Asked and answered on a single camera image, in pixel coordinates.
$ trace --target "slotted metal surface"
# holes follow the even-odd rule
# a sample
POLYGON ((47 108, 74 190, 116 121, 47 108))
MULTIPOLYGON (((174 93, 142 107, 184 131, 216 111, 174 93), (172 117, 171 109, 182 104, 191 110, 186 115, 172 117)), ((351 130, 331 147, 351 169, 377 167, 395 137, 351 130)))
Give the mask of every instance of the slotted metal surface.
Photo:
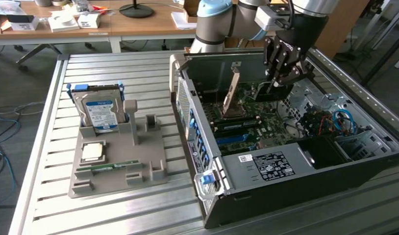
MULTIPOLYGON (((168 57, 182 52, 74 55, 59 61, 10 234, 383 234, 399 228, 399 166, 357 189, 218 229, 203 228, 168 98, 168 57), (126 98, 140 101, 136 117, 156 114, 162 121, 170 182, 71 199, 80 119, 66 83, 102 85, 118 80, 126 85, 126 98)), ((326 91, 335 91, 321 73, 317 81, 326 91)))

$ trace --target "circuit board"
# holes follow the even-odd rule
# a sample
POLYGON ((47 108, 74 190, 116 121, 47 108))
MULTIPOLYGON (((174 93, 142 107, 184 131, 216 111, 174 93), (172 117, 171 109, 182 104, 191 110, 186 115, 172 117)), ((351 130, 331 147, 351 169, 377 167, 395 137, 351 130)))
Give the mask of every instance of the circuit board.
MULTIPOLYGON (((294 138, 287 132, 283 121, 274 111, 273 102, 250 102, 239 104, 239 106, 243 109, 245 116, 257 118, 259 122, 253 127, 236 130, 236 135, 247 135, 245 141, 219 144, 223 156, 285 145, 287 141, 294 138)), ((204 103, 203 109, 211 123, 211 128, 215 128, 212 122, 224 119, 222 115, 223 103, 204 103)), ((234 130, 223 131, 222 134, 230 137, 232 132, 234 130)))

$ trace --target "chair wheel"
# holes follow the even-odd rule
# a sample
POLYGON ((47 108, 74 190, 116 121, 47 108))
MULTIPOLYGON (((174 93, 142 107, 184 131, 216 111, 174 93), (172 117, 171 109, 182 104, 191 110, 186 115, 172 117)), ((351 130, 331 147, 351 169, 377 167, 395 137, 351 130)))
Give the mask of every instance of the chair wheel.
POLYGON ((87 47, 87 49, 94 49, 94 46, 91 43, 84 43, 84 46, 87 47))
POLYGON ((18 51, 24 51, 23 46, 15 45, 14 48, 15 48, 18 51))
POLYGON ((20 65, 20 66, 18 67, 18 69, 19 69, 22 72, 28 72, 28 66, 26 66, 26 65, 20 65))

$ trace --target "white box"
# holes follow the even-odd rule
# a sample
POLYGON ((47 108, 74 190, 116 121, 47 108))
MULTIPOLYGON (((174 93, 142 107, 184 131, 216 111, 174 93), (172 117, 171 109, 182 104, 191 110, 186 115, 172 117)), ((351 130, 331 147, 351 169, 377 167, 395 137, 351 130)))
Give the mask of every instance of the white box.
POLYGON ((39 23, 38 17, 34 17, 34 20, 31 23, 12 23, 11 22, 11 27, 14 31, 32 31, 36 30, 39 23))
POLYGON ((52 16, 48 18, 48 23, 54 33, 80 29, 74 16, 52 16))
POLYGON ((98 28, 100 25, 100 15, 99 14, 80 15, 78 19, 78 24, 82 28, 98 28))

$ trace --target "black lamp base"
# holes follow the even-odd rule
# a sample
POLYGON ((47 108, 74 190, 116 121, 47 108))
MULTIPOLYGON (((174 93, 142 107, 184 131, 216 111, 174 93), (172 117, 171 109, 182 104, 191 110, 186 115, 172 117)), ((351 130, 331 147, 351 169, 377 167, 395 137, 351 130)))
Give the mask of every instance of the black lamp base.
POLYGON ((120 10, 120 13, 130 18, 146 18, 155 13, 152 8, 140 4, 136 5, 136 8, 134 7, 134 4, 130 4, 122 6, 120 9, 126 9, 120 10))

